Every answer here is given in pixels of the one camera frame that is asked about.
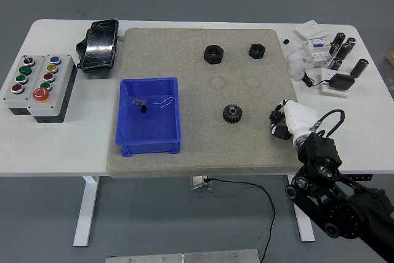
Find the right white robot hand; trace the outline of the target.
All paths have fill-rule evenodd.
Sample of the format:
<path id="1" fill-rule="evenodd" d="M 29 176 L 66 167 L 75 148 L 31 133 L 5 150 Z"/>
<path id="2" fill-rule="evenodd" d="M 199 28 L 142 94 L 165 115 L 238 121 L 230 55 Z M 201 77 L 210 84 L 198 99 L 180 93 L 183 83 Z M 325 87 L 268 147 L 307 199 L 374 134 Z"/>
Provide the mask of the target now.
<path id="1" fill-rule="evenodd" d="M 293 100 L 283 100 L 270 113 L 269 119 L 271 134 L 282 140 L 292 138 L 294 148 L 298 149 L 312 133 L 318 113 Z"/>

